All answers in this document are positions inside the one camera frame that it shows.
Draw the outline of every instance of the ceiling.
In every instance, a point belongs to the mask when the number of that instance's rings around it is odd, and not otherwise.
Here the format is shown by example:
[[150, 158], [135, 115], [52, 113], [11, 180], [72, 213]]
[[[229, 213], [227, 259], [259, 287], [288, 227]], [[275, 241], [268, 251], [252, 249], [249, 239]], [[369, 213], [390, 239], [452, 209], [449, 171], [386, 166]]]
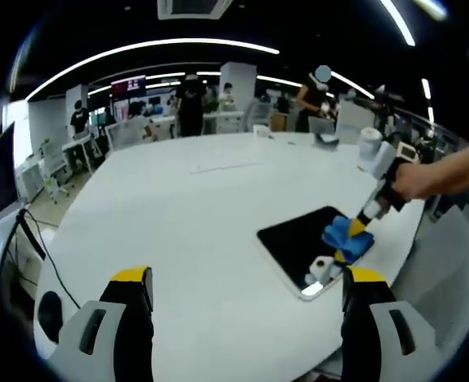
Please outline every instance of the ceiling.
[[[428, 103], [420, 78], [428, 78], [436, 121], [452, 130], [458, 130], [459, 123], [469, 124], [466, 113], [461, 118], [452, 108], [454, 83], [469, 94], [469, 0], [443, 1], [455, 12], [448, 23], [433, 21], [411, 0], [393, 3], [408, 24], [415, 47], [405, 44], [379, 0], [235, 0], [219, 21], [159, 21], [155, 0], [66, 2], [34, 30], [13, 98], [25, 98], [61, 70], [109, 49], [167, 38], [211, 37], [263, 45], [280, 54], [203, 44], [135, 49], [86, 64], [51, 83], [33, 100], [64, 94], [76, 84], [104, 86], [126, 74], [99, 80], [102, 77], [135, 68], [144, 69], [129, 76], [219, 70], [234, 60], [256, 64], [259, 74], [301, 83], [308, 71], [327, 64], [364, 88], [388, 84], [403, 95], [406, 108], [421, 115], [427, 114]], [[173, 63], [181, 64], [158, 66]], [[337, 80], [330, 86], [333, 92], [346, 87]]]

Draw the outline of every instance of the white pillar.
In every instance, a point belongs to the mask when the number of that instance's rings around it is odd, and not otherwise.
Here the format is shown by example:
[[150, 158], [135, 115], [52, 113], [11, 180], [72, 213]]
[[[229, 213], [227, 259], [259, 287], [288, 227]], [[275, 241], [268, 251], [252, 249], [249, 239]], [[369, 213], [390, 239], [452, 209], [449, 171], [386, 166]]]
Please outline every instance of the white pillar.
[[72, 119], [73, 112], [75, 111], [75, 102], [82, 101], [82, 107], [88, 107], [88, 86], [77, 85], [66, 91], [66, 126]]
[[255, 65], [228, 62], [221, 66], [219, 92], [224, 91], [224, 84], [233, 85], [234, 102], [237, 110], [245, 110], [256, 92], [257, 67]]

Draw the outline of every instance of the blue cloth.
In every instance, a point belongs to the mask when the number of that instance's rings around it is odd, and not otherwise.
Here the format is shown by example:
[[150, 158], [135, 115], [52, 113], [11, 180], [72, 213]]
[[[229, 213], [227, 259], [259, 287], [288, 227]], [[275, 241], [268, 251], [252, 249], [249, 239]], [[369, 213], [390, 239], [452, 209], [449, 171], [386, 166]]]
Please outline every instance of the blue cloth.
[[351, 219], [344, 216], [336, 216], [333, 222], [324, 229], [321, 239], [329, 246], [342, 251], [348, 264], [354, 263], [373, 242], [373, 235], [361, 232], [348, 237]]

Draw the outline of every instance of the white round table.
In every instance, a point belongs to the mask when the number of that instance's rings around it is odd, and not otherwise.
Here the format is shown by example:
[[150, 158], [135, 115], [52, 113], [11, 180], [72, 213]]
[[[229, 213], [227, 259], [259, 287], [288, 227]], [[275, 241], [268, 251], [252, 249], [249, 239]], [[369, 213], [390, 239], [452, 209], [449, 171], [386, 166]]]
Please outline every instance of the white round table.
[[[310, 302], [296, 298], [256, 233], [327, 205], [356, 216], [376, 181], [356, 167], [356, 146], [329, 152], [313, 147], [311, 134], [273, 136], [209, 135], [116, 152], [49, 246], [81, 305], [99, 299], [116, 272], [153, 268], [158, 382], [288, 382], [341, 344], [342, 283]], [[423, 208], [413, 201], [371, 223], [375, 244], [359, 265], [393, 283]], [[38, 285], [36, 308], [54, 290], [64, 321], [76, 312], [48, 260]], [[34, 335], [47, 357], [53, 346], [36, 319]]]

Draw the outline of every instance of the human hand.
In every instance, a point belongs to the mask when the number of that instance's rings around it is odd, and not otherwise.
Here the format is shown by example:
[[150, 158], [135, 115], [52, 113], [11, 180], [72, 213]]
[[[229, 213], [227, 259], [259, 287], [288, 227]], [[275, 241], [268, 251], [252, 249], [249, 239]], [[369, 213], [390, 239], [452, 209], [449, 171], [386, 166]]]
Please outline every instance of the human hand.
[[406, 201], [427, 197], [433, 183], [433, 175], [428, 165], [403, 163], [397, 169], [392, 187]]

